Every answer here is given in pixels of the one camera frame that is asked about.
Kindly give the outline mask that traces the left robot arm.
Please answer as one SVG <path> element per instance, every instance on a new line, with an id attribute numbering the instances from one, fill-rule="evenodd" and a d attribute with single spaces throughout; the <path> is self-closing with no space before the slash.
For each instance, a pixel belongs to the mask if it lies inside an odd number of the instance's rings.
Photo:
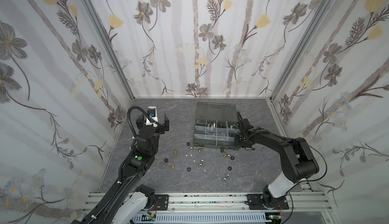
<path id="1" fill-rule="evenodd" d="M 159 138 L 169 131 L 169 119 L 158 119 L 155 106 L 132 106 L 127 120 L 133 134 L 130 152 L 118 169 L 118 177 L 81 224 L 130 224 L 142 210 L 157 207 L 154 189 L 138 185 L 155 161 Z"/>

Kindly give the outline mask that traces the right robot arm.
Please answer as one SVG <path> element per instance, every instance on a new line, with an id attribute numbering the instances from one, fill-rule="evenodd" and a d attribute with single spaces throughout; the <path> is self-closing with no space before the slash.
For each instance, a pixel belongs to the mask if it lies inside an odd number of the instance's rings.
<path id="1" fill-rule="evenodd" d="M 235 145 L 253 149 L 255 144 L 265 146 L 280 156 L 279 176 L 268 184 L 262 192 L 260 203 L 265 209 L 274 209 L 286 201 L 286 196 L 300 181 L 306 180 L 320 171 L 312 148 L 304 138 L 288 138 L 274 134 L 262 127 L 254 127 L 247 118 L 237 112 L 238 135 Z"/>

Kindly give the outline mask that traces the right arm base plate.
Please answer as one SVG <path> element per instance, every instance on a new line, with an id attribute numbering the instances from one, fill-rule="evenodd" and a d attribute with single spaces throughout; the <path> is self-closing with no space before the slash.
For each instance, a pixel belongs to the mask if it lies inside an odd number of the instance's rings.
<path id="1" fill-rule="evenodd" d="M 247 194 L 246 204 L 250 210 L 288 210 L 286 197 L 274 198 L 270 194 Z"/>

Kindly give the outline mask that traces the green compartment organizer box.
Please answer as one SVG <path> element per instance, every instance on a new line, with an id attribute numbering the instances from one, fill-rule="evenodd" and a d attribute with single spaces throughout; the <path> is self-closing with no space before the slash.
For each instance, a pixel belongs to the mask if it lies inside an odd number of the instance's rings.
<path id="1" fill-rule="evenodd" d="M 200 148 L 239 150 L 239 134 L 234 104 L 198 102 L 193 145 Z"/>

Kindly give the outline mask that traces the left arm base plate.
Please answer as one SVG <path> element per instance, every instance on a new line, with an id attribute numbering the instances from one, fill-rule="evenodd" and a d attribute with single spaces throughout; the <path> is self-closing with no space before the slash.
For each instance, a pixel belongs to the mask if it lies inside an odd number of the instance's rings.
<path id="1" fill-rule="evenodd" d="M 153 205 L 151 207 L 152 211 L 167 211 L 169 205 L 169 195 L 156 195 Z"/>

